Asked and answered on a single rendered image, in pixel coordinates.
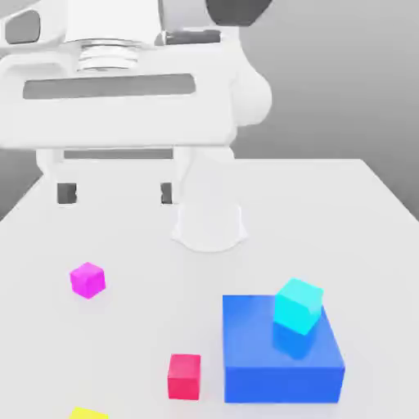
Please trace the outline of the large blue box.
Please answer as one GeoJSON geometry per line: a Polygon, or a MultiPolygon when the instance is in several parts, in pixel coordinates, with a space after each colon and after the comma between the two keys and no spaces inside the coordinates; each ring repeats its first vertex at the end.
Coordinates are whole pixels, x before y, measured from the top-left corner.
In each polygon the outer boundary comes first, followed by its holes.
{"type": "Polygon", "coordinates": [[[223,297],[225,402],[338,402],[345,362],[327,315],[302,336],[273,313],[271,295],[223,297]]]}

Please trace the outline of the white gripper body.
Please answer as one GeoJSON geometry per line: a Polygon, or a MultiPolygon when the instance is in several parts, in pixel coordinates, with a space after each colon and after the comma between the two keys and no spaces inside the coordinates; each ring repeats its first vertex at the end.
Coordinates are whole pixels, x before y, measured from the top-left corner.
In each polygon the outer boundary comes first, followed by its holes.
{"type": "Polygon", "coordinates": [[[132,70],[79,72],[63,47],[0,60],[0,147],[94,150],[226,146],[237,135],[221,44],[140,53],[132,70]]]}

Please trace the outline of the small yellow cube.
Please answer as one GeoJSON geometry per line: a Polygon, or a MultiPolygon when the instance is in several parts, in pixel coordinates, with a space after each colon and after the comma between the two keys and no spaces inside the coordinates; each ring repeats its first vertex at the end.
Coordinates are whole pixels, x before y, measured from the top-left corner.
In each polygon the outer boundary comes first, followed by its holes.
{"type": "Polygon", "coordinates": [[[109,415],[89,408],[75,407],[68,419],[109,419],[109,415]]]}

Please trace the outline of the small red cube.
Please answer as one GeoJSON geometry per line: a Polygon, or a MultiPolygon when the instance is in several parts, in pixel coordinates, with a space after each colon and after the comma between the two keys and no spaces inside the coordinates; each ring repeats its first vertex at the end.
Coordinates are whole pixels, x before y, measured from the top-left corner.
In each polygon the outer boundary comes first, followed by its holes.
{"type": "Polygon", "coordinates": [[[199,354],[171,355],[167,375],[169,399],[199,399],[200,361],[199,354]]]}

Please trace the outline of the small magenta cube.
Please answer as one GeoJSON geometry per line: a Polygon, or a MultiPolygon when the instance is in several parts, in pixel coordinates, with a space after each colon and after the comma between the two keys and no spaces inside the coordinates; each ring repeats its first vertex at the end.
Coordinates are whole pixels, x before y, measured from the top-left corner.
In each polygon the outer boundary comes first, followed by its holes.
{"type": "Polygon", "coordinates": [[[72,291],[85,299],[91,299],[106,289],[104,270],[94,264],[85,263],[70,272],[72,291]]]}

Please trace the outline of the small cyan cube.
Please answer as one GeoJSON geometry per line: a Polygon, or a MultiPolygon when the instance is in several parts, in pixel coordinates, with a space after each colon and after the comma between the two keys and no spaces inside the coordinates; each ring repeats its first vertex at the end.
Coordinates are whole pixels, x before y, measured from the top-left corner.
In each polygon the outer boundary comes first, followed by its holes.
{"type": "Polygon", "coordinates": [[[322,288],[291,278],[275,295],[273,321],[306,336],[322,314],[322,288]]]}

